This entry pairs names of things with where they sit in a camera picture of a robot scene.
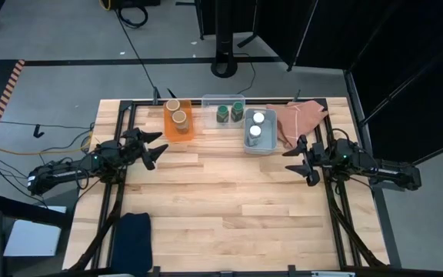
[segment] wooden tabletop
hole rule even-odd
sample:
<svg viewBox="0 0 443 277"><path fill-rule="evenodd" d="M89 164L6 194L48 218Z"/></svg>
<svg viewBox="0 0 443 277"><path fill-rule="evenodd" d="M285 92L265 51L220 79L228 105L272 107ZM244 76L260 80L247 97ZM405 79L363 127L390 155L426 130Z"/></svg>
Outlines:
<svg viewBox="0 0 443 277"><path fill-rule="evenodd" d="M347 99L326 100L333 128L356 141ZM101 100L93 144L113 139L120 101ZM245 154L243 130L203 129L200 110L193 109L195 138L169 143L155 171L147 171L141 159L128 167L122 213L151 216L154 265L163 272L286 271L288 265L297 270L338 269L324 183L308 187L300 175L286 170L285 165L297 165L301 157L282 157L286 149L280 142L271 155ZM162 131L162 107L139 107L135 126ZM321 130L325 137L323 123ZM162 136L152 147L166 142ZM313 142L314 132L308 135L309 146ZM387 263L370 189L354 181L345 185L356 232ZM63 269L78 260L95 236L104 187L97 184L77 204ZM111 205L114 199L113 189ZM341 233L351 265L348 238ZM108 244L106 237L102 267Z"/></svg>

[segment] pink cloth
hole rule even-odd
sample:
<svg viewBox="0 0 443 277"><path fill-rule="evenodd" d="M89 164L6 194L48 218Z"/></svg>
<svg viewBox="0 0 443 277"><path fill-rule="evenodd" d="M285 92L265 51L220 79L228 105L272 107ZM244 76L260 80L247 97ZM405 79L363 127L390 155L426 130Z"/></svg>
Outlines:
<svg viewBox="0 0 443 277"><path fill-rule="evenodd" d="M298 137L314 130L328 115L316 101L289 102L285 106L268 104L266 108L276 111L278 139L283 141L287 149L297 147Z"/></svg>

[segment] floor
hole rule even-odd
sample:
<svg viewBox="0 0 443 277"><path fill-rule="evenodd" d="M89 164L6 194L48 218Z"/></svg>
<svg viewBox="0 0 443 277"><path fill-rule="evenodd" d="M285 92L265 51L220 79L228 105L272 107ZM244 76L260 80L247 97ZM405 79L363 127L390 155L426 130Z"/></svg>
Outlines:
<svg viewBox="0 0 443 277"><path fill-rule="evenodd" d="M127 11L133 20L133 12ZM149 21L127 32L142 58L202 58L215 53L215 40L199 39L194 7L175 6L162 0L148 8ZM237 34L235 43L249 34ZM243 49L251 56L276 56L260 39ZM72 60L135 58L115 15L93 0L6 0L0 11L0 59ZM163 96L167 88L178 97L233 94L251 83L253 72L240 63L228 79L212 75L209 64L147 65ZM348 96L341 70L295 68L286 72L281 62L254 64L254 85L245 96ZM140 65L26 66L18 79L3 120L88 126L95 119L101 98L151 98L152 88ZM75 129L45 128L41 138L33 128L0 125L0 147L35 151L67 145L79 133ZM78 159L81 155L69 155ZM10 165L30 172L41 164L39 157L0 153ZM420 166L424 187L418 192L386 192L391 222L405 268L443 270L443 155ZM12 199L35 202L11 186L0 185L0 193ZM45 194L48 204L71 207L76 200L74 184L64 184ZM60 245L65 245L66 235ZM57 272L62 255L43 260L11 260L14 276Z"/></svg>

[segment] plastic bin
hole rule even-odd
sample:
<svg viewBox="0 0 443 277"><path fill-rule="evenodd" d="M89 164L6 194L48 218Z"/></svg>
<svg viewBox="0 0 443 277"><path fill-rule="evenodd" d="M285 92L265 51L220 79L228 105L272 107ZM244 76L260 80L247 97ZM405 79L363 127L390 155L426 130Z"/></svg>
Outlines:
<svg viewBox="0 0 443 277"><path fill-rule="evenodd" d="M231 107L236 102L242 103L245 110L245 97L243 95L205 95L201 99L202 118L205 128L242 128L244 126L245 112L242 119L234 122L231 118ZM217 122L216 112L220 105L226 105L228 108L228 122Z"/></svg>
<svg viewBox="0 0 443 277"><path fill-rule="evenodd" d="M248 136L249 129L254 125L252 121L252 116L256 112L261 112L265 115L265 120L260 125L261 127L261 137L259 138L259 143L253 147L249 146ZM258 155L268 155L273 153L278 144L277 128L278 123L276 120L276 112L271 109L260 109L260 108L248 108L245 111L245 131L244 131L244 151L248 154L258 154Z"/></svg>

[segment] green cup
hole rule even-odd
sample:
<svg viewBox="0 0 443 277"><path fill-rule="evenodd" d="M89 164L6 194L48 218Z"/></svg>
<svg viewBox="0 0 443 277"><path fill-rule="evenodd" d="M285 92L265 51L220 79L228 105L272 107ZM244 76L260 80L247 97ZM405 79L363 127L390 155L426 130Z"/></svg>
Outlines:
<svg viewBox="0 0 443 277"><path fill-rule="evenodd" d="M244 104L242 102L235 102L231 106L231 120L233 122L239 122L244 117Z"/></svg>
<svg viewBox="0 0 443 277"><path fill-rule="evenodd" d="M219 123L228 122L228 108L226 105L220 105L216 112L216 121Z"/></svg>

